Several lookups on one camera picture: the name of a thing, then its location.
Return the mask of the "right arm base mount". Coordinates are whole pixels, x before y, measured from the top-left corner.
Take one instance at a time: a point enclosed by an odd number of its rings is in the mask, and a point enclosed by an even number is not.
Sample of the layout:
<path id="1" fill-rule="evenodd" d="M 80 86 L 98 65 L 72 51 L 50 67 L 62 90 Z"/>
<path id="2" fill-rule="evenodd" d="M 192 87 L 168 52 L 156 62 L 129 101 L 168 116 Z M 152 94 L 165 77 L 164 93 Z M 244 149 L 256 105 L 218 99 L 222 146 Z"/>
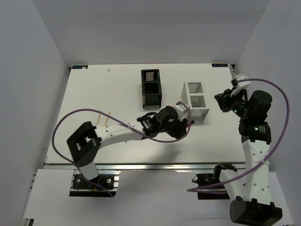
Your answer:
<path id="1" fill-rule="evenodd" d="M 229 163 L 218 163 L 214 167 L 214 172 L 211 174 L 196 174 L 191 180 L 192 183 L 198 186 L 207 186 L 211 184 L 220 183 L 221 172 L 230 170 L 230 172 L 237 172 L 237 168 Z M 229 200 L 229 195 L 226 192 L 224 185 L 217 188 L 217 191 L 209 190 L 208 193 L 198 193 L 198 200 Z"/>

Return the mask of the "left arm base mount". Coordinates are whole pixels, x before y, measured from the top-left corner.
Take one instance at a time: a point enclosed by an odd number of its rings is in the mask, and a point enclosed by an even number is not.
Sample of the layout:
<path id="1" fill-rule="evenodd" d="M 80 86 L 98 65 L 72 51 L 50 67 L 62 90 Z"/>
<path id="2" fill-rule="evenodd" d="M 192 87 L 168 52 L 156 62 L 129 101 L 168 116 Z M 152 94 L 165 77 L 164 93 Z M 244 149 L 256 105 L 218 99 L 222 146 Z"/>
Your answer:
<path id="1" fill-rule="evenodd" d="M 114 174 L 100 174 L 96 179 L 92 180 L 92 183 L 89 183 L 80 174 L 74 174 L 69 196 L 113 198 L 118 187 L 117 177 Z"/>

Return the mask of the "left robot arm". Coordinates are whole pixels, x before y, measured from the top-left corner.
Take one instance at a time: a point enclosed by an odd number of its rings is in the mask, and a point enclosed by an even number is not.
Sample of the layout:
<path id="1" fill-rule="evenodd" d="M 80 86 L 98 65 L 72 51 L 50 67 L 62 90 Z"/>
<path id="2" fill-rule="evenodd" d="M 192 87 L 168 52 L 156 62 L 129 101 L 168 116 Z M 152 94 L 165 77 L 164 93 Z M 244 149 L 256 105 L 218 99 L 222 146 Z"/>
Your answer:
<path id="1" fill-rule="evenodd" d="M 97 127 L 87 121 L 67 139 L 67 145 L 75 166 L 83 175 L 83 182 L 94 188 L 99 184 L 99 173 L 94 162 L 99 149 L 131 140 L 155 138 L 160 133 L 179 140 L 186 136 L 188 124 L 189 109 L 177 104 L 112 126 Z"/>

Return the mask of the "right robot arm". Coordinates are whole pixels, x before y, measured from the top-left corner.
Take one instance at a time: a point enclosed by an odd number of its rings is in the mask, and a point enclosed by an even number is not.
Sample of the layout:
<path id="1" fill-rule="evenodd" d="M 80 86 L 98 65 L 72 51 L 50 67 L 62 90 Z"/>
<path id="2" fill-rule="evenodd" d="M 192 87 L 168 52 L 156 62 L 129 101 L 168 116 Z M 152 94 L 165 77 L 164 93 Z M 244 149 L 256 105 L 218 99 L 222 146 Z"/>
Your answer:
<path id="1" fill-rule="evenodd" d="M 272 226 L 283 216 L 282 209 L 276 207 L 270 192 L 268 161 L 271 131 L 266 122 L 271 107 L 272 96 L 256 90 L 247 98 L 246 90 L 233 95 L 230 89 L 214 96 L 220 109 L 226 113 L 233 111 L 239 118 L 238 131 L 249 174 L 243 180 L 231 182 L 229 175 L 219 171 L 212 176 L 216 187 L 225 187 L 231 199 L 230 219 L 233 223 L 247 226 Z"/>

